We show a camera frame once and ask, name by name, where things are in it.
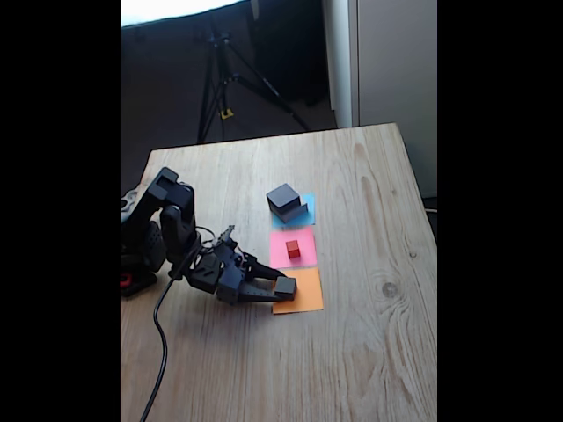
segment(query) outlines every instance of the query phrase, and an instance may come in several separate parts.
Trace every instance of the orange paper square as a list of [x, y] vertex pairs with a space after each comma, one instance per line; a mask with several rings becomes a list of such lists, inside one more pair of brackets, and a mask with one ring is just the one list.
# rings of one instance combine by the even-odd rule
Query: orange paper square
[[307, 312], [322, 310], [323, 290], [320, 287], [318, 268], [305, 268], [303, 270], [283, 270], [287, 277], [297, 281], [296, 298], [294, 301], [274, 303], [272, 311], [275, 314], [288, 314], [291, 312]]

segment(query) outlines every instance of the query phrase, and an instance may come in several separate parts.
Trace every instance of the wood knot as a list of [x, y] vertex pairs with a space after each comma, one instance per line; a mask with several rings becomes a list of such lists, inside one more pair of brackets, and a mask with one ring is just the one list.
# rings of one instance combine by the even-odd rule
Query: wood knot
[[384, 295], [385, 297], [393, 297], [397, 294], [397, 285], [393, 284], [393, 283], [385, 283], [384, 284]]

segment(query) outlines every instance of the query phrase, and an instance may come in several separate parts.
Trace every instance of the blue paper square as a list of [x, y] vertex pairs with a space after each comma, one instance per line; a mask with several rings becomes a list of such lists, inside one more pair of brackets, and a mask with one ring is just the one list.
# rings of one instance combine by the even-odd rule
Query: blue paper square
[[272, 214], [272, 227], [293, 227], [293, 226], [310, 226], [315, 223], [315, 195], [313, 193], [307, 193], [302, 195], [301, 203], [307, 204], [307, 212], [305, 214], [298, 215], [293, 220], [288, 222], [283, 222], [280, 217], [276, 214]]

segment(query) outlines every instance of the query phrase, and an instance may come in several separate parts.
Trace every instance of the white wall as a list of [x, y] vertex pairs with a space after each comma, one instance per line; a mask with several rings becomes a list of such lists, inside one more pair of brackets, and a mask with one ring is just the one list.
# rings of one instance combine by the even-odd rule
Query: white wall
[[357, 11], [360, 125], [397, 122], [421, 196], [436, 196], [437, 0], [358, 0]]
[[355, 0], [323, 0], [331, 108], [338, 127], [359, 124]]

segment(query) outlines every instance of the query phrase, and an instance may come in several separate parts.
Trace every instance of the dark gray cube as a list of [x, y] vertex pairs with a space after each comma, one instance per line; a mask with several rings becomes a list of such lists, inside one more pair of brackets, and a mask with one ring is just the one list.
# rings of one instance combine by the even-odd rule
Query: dark gray cube
[[296, 298], [297, 280], [290, 277], [278, 277], [275, 281], [274, 294], [280, 296], [287, 301], [293, 301]]
[[294, 191], [287, 183], [274, 189], [266, 197], [270, 210], [283, 222], [288, 222], [308, 211], [307, 204], [301, 205], [299, 193]]

